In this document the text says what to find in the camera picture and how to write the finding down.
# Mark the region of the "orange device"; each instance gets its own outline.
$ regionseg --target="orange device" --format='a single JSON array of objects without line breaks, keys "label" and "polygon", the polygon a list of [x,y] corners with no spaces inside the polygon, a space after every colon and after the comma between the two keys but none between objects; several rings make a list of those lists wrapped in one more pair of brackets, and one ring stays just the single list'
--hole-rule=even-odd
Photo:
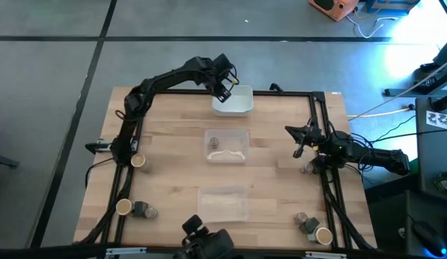
[{"label": "orange device", "polygon": [[310,4],[318,8],[335,21],[340,21],[351,13],[359,0],[309,0]]}]

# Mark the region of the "wooden table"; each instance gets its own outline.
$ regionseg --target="wooden table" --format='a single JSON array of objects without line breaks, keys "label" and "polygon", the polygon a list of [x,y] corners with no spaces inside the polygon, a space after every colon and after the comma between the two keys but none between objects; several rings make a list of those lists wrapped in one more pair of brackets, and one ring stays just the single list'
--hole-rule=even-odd
[{"label": "wooden table", "polygon": [[[113,139],[122,121],[114,115],[123,110],[123,100],[130,87],[116,87],[112,92],[101,137]],[[343,97],[325,93],[330,121],[337,130],[349,132]],[[159,94],[143,125],[139,153],[153,165],[151,173],[135,172],[131,201],[145,201],[158,210],[156,219],[128,217],[122,244],[179,247],[185,237],[181,225],[197,213],[199,188],[243,185],[248,190],[247,222],[211,223],[216,231],[225,228],[236,248],[305,250],[330,249],[307,241],[294,223],[297,212],[316,217],[326,226],[325,204],[320,177],[299,172],[314,158],[306,147],[303,156],[294,159],[297,148],[285,125],[304,126],[310,118],[305,97],[254,96],[254,110],[249,117],[216,117],[211,96]],[[247,129],[250,131],[250,156],[244,165],[210,164],[204,157],[206,129]],[[110,158],[97,154],[95,163]],[[81,240],[95,226],[107,208],[114,177],[114,163],[92,170],[74,240]],[[357,172],[340,170],[346,211],[357,230],[376,247],[369,211]],[[343,244],[339,219],[335,216],[339,243]],[[114,239],[117,215],[113,217],[109,240]]]}]

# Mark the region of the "white bowl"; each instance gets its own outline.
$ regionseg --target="white bowl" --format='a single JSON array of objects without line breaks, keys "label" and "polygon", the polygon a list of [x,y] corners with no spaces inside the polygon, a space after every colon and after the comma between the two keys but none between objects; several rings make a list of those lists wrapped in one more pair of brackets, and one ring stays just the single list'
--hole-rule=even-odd
[{"label": "white bowl", "polygon": [[246,117],[253,109],[253,89],[250,86],[234,86],[226,102],[221,103],[213,97],[212,108],[217,116]]}]

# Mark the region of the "concrete floor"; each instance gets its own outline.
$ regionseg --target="concrete floor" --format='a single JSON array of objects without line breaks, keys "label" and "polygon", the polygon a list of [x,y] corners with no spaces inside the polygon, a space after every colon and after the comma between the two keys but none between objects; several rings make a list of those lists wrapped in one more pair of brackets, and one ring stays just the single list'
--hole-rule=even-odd
[{"label": "concrete floor", "polygon": [[[0,0],[0,36],[98,37],[109,4],[110,0]],[[375,17],[380,16],[360,21],[364,31],[370,31]],[[336,23],[306,0],[123,0],[117,2],[108,36],[358,37],[349,21]],[[244,84],[268,89],[277,82],[285,90],[339,91],[348,114],[358,114],[383,102],[383,89],[412,84],[411,73],[430,62],[447,40],[447,16],[437,1],[422,1],[408,17],[386,21],[376,36],[391,39],[105,42],[42,245],[73,240],[84,173],[94,157],[84,144],[98,138],[113,86],[136,85],[195,55],[212,58],[225,53]],[[0,154],[21,162],[15,171],[0,167],[0,248],[28,244],[88,73],[96,43],[67,40],[72,41],[0,41]],[[397,99],[375,112],[413,103]],[[357,119],[351,129],[376,139],[412,115]],[[414,131],[412,120],[394,134]],[[417,157],[414,137],[377,147],[402,148],[410,158]],[[373,184],[395,178],[381,168],[366,176]]]}]

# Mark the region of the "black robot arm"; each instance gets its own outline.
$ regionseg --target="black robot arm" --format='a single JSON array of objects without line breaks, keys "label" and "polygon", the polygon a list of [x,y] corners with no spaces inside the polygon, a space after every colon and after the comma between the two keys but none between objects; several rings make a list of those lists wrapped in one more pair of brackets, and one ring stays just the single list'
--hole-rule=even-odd
[{"label": "black robot arm", "polygon": [[346,163],[360,163],[386,168],[392,173],[404,176],[410,171],[409,159],[401,150],[383,150],[362,145],[349,134],[341,131],[333,131],[329,136],[321,135],[321,129],[312,118],[304,127],[285,126],[286,131],[299,144],[294,153],[294,158],[302,155],[305,145],[313,147],[319,152],[319,156],[313,162],[320,162],[333,168],[343,168]]},{"label": "black robot arm", "polygon": [[119,135],[113,140],[111,149],[114,161],[127,165],[132,157],[131,139],[139,118],[144,117],[151,108],[154,96],[167,88],[184,81],[193,81],[196,85],[204,84],[211,95],[225,102],[231,93],[223,86],[222,81],[231,74],[234,66],[224,54],[214,60],[210,58],[194,57],[183,66],[154,78],[145,79],[139,86],[134,87],[124,99],[125,114]]}]

